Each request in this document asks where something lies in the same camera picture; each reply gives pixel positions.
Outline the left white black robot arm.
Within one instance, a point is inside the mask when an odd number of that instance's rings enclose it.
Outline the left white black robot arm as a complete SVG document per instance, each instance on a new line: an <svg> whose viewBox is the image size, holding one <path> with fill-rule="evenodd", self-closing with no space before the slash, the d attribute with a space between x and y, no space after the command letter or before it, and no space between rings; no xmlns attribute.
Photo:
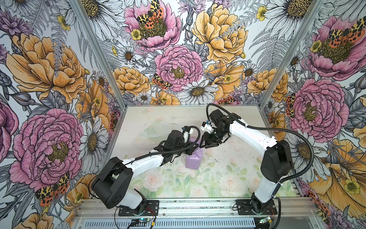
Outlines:
<svg viewBox="0 0 366 229"><path fill-rule="evenodd" d="M90 190L108 209L122 207L135 216L143 215L151 208L141 192L129 189L131 180L148 170L174 162L182 154L192 155L199 147L200 136L199 128L184 126L182 131L171 131L165 141L145 155L127 160L113 157L91 182Z"/></svg>

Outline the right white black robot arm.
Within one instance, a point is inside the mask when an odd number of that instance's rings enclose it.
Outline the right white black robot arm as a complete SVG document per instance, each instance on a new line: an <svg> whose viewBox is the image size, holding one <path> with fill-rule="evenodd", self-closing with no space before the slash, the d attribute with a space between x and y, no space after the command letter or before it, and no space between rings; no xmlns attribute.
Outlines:
<svg viewBox="0 0 366 229"><path fill-rule="evenodd" d="M200 148L214 148L223 144L225 136L235 135L253 147L261 156L260 172L262 179L253 192L246 209L254 214L263 214L273 205L282 181L293 168L290 146L285 140L278 141L275 137L268 137L257 127L252 127L240 116L230 113L224 115L219 109L214 110L203 122L204 131Z"/></svg>

